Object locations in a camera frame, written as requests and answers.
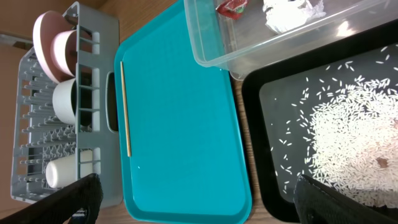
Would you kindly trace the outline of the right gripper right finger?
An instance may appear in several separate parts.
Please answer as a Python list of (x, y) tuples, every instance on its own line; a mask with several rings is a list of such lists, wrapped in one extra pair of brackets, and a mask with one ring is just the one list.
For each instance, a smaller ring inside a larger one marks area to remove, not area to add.
[(392, 216), (355, 202), (307, 175), (298, 178), (294, 205), (304, 224), (397, 224)]

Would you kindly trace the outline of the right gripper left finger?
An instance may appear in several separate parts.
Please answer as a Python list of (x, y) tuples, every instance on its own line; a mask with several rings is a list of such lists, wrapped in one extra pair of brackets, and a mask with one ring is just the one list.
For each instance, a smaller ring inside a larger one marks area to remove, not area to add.
[(3, 219), (1, 223), (95, 223), (103, 200), (98, 174), (56, 191)]

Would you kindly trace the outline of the dark food scrap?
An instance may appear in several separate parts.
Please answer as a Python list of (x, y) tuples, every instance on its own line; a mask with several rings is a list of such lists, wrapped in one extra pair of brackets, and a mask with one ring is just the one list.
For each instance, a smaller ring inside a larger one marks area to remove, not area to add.
[(386, 169), (389, 167), (388, 159), (378, 157), (376, 161), (381, 169)]

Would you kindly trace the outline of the rice grains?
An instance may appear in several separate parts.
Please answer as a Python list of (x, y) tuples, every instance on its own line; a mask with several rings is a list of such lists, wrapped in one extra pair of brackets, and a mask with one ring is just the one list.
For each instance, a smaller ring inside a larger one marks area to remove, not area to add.
[(310, 133), (307, 176), (361, 204), (397, 207), (397, 93), (372, 81), (350, 85), (312, 113)]

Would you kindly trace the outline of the wooden chopstick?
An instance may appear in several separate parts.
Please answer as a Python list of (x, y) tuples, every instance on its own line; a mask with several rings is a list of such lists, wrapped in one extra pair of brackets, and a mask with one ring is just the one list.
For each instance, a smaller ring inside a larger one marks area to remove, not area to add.
[(122, 88), (122, 97), (123, 97), (124, 125), (125, 125), (125, 132), (126, 132), (127, 156), (131, 157), (132, 152), (131, 152), (131, 140), (130, 140), (130, 130), (129, 130), (126, 83), (125, 83), (123, 61), (120, 61), (120, 69), (121, 69), (121, 88)]

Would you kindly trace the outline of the grey round bowl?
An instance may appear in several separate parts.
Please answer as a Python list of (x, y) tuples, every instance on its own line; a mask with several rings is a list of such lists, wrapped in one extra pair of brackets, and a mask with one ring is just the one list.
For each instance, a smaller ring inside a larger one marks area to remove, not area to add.
[(56, 117), (65, 124), (75, 124), (76, 83), (75, 79), (59, 83), (52, 96), (52, 104)]

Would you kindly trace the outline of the small pink bowl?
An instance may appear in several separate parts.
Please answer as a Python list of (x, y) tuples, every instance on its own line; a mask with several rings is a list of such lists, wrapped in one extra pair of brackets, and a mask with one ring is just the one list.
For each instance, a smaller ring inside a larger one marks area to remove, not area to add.
[(64, 74), (74, 77), (77, 63), (76, 30), (61, 32), (51, 45), (51, 57), (55, 66)]

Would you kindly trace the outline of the large white plate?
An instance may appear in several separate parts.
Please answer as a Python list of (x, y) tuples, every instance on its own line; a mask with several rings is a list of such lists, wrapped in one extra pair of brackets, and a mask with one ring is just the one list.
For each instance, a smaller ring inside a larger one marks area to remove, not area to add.
[(34, 23), (33, 44), (37, 60), (54, 83), (60, 83), (73, 78), (62, 72), (52, 59), (52, 41), (61, 32), (70, 30), (70, 24), (57, 11), (47, 11), (41, 14)]

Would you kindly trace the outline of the white tissue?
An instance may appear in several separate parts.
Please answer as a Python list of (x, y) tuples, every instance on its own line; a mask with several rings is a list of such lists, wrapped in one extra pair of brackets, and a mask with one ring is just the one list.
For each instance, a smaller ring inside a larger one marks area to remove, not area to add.
[(265, 25), (276, 34), (296, 29), (326, 15), (323, 1), (312, 5), (309, 0), (263, 0)]

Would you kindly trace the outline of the red snack wrapper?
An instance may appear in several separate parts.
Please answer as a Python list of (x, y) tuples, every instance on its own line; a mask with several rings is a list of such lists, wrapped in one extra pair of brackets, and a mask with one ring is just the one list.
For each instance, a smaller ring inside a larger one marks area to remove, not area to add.
[(237, 20), (242, 16), (248, 2), (248, 0), (225, 0), (216, 8), (216, 11), (222, 16)]

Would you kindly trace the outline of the grey plastic dish rack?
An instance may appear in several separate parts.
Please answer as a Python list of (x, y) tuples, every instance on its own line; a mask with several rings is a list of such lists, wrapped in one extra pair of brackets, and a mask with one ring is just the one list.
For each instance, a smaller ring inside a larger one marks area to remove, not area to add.
[(33, 47), (21, 58), (17, 80), (11, 198), (35, 203), (61, 188), (49, 187), (45, 170), (50, 161), (75, 155), (80, 179), (80, 152), (91, 150), (93, 172), (99, 175), (102, 207), (123, 200), (118, 116), (113, 60), (119, 46), (117, 19), (74, 2), (61, 15), (76, 30), (77, 63), (75, 124), (55, 115), (54, 83), (46, 76)]

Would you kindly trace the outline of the black plastic tray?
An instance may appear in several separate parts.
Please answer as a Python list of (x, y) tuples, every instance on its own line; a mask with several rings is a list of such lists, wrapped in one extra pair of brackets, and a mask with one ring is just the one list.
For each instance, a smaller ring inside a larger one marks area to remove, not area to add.
[(297, 177), (309, 175), (310, 121), (350, 85), (372, 81), (397, 93), (397, 22), (251, 72), (242, 87), (262, 202), (283, 222), (298, 223)]

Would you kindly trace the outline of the teal serving tray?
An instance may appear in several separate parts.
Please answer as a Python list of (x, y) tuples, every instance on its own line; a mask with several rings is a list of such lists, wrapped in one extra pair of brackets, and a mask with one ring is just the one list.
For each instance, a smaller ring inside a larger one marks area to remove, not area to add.
[(161, 223), (245, 222), (252, 195), (229, 73), (196, 63), (182, 1), (119, 46), (114, 75), (129, 214)]

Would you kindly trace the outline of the clear plastic bin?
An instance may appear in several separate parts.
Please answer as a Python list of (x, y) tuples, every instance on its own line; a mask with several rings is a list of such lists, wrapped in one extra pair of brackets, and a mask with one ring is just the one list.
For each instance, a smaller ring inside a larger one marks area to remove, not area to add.
[(397, 0), (184, 0), (196, 62), (254, 70), (397, 20)]

